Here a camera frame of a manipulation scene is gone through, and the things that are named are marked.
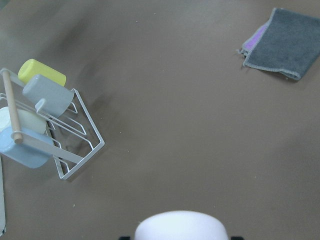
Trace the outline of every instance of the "cloth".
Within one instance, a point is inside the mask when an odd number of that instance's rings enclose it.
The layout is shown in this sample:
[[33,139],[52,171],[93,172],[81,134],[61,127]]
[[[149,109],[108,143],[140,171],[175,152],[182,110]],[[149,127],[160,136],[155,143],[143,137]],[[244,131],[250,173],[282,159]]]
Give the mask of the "cloth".
[[300,80],[320,54],[320,19],[274,8],[242,45],[244,66]]

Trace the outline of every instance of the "white rounded object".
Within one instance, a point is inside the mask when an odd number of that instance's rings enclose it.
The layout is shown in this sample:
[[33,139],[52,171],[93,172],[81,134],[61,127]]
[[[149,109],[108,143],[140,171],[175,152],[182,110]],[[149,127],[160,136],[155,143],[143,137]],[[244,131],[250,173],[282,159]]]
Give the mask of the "white rounded object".
[[140,223],[134,240],[228,240],[224,225],[195,211],[168,211]]
[[[33,130],[39,134],[44,134],[47,127],[47,122],[44,118],[37,114],[17,109],[19,122],[22,127]],[[7,106],[0,109],[0,132],[11,126],[9,108]]]

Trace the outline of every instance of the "rack handle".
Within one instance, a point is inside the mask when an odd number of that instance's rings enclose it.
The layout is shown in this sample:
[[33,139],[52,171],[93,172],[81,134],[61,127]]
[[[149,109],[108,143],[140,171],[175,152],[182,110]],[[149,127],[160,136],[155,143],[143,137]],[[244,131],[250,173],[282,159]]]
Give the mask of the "rack handle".
[[2,72],[2,77],[3,77],[3,83],[4,83],[4,90],[6,94],[6,100],[9,108],[12,132],[17,131],[16,133],[13,134],[13,140],[16,144],[21,144],[24,141],[24,138],[23,138],[23,135],[20,133],[21,126],[19,122],[19,116],[18,116],[18,111],[16,107],[14,91],[11,85],[10,73],[7,70],[4,70]]

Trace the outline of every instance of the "yellow cup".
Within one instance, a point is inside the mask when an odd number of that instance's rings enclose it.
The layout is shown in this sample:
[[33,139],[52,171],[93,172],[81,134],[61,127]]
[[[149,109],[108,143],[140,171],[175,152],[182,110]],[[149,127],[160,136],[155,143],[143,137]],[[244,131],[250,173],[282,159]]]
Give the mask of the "yellow cup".
[[41,74],[61,86],[66,84],[66,75],[35,59],[29,59],[22,65],[18,73],[18,78],[27,84],[29,80],[37,74]]

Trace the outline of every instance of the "mug rack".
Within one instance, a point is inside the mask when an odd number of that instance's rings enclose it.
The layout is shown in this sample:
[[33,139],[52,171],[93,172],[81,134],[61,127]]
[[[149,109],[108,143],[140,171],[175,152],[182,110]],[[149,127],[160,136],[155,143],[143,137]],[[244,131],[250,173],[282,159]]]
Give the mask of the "mug rack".
[[16,107],[19,107],[45,119],[47,123],[45,134],[52,139],[53,144],[23,132],[19,126],[18,114],[12,115],[12,112],[10,112],[11,138],[15,140],[16,144],[25,144],[52,154],[59,177],[63,180],[68,179],[105,145],[105,141],[90,116],[80,93],[74,88],[71,90],[74,93],[74,98],[69,108],[57,118],[15,99],[11,82],[16,82],[17,75],[5,70],[6,72],[1,72],[5,93],[0,93],[0,107],[8,106],[9,111],[13,112],[17,111]]

